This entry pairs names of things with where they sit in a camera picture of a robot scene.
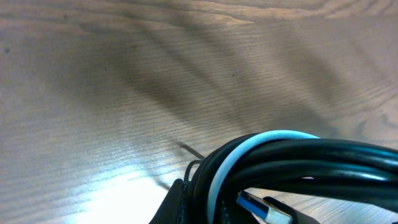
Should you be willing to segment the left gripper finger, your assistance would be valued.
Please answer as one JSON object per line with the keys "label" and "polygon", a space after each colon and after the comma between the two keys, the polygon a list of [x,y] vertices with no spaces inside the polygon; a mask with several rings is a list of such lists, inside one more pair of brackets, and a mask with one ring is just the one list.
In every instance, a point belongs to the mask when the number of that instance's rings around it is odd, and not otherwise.
{"label": "left gripper finger", "polygon": [[184,221],[183,199],[185,184],[182,179],[173,182],[160,207],[149,224],[180,224]]}

